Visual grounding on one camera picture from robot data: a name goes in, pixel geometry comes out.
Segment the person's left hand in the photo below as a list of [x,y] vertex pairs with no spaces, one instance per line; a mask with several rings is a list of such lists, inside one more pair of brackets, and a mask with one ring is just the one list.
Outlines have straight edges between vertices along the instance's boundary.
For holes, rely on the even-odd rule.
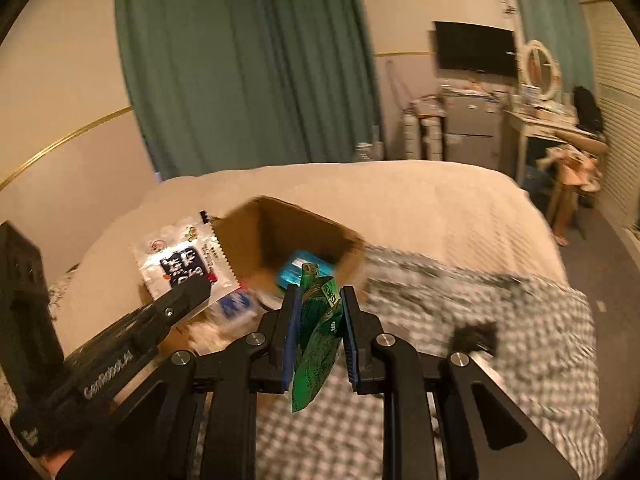
[[58,472],[66,464],[66,462],[74,455],[74,450],[64,450],[56,454],[45,455],[41,459],[44,468],[50,474],[52,479],[55,479]]

